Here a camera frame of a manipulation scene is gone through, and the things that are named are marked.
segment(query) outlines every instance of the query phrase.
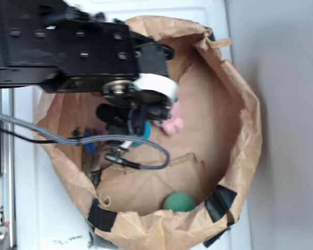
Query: paper bag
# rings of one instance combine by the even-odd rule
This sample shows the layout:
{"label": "paper bag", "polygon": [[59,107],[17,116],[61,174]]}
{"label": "paper bag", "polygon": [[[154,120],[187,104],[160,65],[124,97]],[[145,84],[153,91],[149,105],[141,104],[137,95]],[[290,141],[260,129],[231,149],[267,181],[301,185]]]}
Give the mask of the paper bag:
{"label": "paper bag", "polygon": [[[95,234],[125,250],[185,250],[209,239],[239,219],[261,153],[259,101],[211,41],[211,29],[190,21],[143,16],[126,22],[133,31],[153,36],[175,49],[168,61],[178,83],[185,128],[167,136],[152,126],[150,140],[171,154],[162,170],[113,166],[95,188],[82,171],[82,146],[44,144],[71,200],[95,227]],[[77,127],[105,133],[95,114],[106,102],[92,93],[44,94],[35,122],[70,137]],[[148,146],[125,157],[140,163],[162,162]],[[191,212],[161,210],[174,192],[190,194]]]}

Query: black electrical tape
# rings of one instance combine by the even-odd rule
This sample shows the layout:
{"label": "black electrical tape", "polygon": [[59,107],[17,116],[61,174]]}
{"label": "black electrical tape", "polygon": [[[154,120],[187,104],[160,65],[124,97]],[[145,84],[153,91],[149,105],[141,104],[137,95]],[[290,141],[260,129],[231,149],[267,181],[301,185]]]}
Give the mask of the black electrical tape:
{"label": "black electrical tape", "polygon": [[100,202],[98,199],[94,199],[92,206],[90,207],[88,221],[95,228],[104,231],[111,232],[116,220],[117,212],[105,210],[100,207]]}
{"label": "black electrical tape", "polygon": [[236,195],[236,192],[218,185],[211,196],[205,200],[205,206],[214,223],[226,215]]}

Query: white surface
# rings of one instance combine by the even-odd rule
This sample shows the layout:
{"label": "white surface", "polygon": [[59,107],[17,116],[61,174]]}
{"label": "white surface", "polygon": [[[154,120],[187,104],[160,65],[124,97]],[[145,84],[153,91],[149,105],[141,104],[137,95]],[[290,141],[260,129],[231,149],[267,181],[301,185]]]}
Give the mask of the white surface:
{"label": "white surface", "polygon": [[233,62],[259,95],[253,250],[313,249],[313,0],[229,0]]}
{"label": "white surface", "polygon": [[[86,11],[105,12],[109,20],[113,18],[125,20],[142,14],[164,15],[190,19],[212,27],[217,39],[228,37],[225,6],[222,0],[149,0],[115,4],[102,0],[92,1],[96,4],[89,1],[75,2],[79,5],[84,3]],[[229,48],[225,48],[224,53],[225,57],[230,58]],[[32,121],[40,93],[40,89],[36,87],[15,89],[15,116]],[[21,128],[16,128],[16,132],[31,136],[29,131]],[[16,139],[15,155],[18,248],[88,249],[90,241],[88,224],[70,201],[45,151],[38,145]],[[193,249],[206,248],[199,245]],[[240,222],[232,226],[231,231],[225,233],[209,249],[251,250],[247,206],[243,209]]]}

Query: wire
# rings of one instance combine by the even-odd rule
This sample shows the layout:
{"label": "wire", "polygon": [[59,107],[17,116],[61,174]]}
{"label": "wire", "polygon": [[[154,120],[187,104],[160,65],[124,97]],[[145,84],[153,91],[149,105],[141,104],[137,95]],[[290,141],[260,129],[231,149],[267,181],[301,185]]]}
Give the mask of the wire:
{"label": "wire", "polygon": [[[6,133],[6,134],[10,134],[12,136],[15,136],[17,138],[20,138],[22,140],[25,140],[27,142],[31,142],[31,143],[37,143],[37,144],[53,144],[53,143],[56,143],[55,141],[53,140],[33,140],[33,139],[30,139],[30,138],[27,138],[23,135],[20,135],[20,134],[17,134],[17,133],[14,133],[14,132],[11,132],[9,130],[6,130],[6,129],[2,129],[0,128],[0,132],[3,132],[3,133]],[[70,137],[68,139],[73,139],[73,138],[82,138],[82,137]]]}
{"label": "wire", "polygon": [[130,109],[130,112],[129,112],[129,115],[127,117],[127,129],[129,130],[129,133],[132,135],[132,134],[135,134],[134,133],[134,130],[133,130],[133,127],[132,127],[132,117],[134,115],[134,112],[135,110],[132,108]]}
{"label": "wire", "polygon": [[157,145],[154,142],[132,136],[132,135],[93,135],[90,137],[83,137],[83,138],[64,138],[60,135],[57,135],[50,130],[47,130],[45,128],[42,128],[40,126],[34,125],[32,123],[17,119],[15,117],[11,117],[8,115],[0,114],[0,121],[3,122],[9,122],[15,125],[19,125],[22,127],[25,127],[27,129],[33,130],[35,132],[40,133],[41,135],[51,139],[53,143],[61,143],[64,145],[70,145],[70,146],[79,146],[79,145],[84,145],[88,143],[94,143],[94,142],[99,142],[99,141],[132,141],[132,142],[139,142],[143,144],[147,144],[149,146],[152,146],[162,152],[166,156],[166,160],[164,164],[162,165],[157,165],[157,166],[146,166],[146,165],[139,165],[139,169],[162,169],[165,168],[169,161],[170,161],[170,155],[169,152],[164,149],[163,147]]}

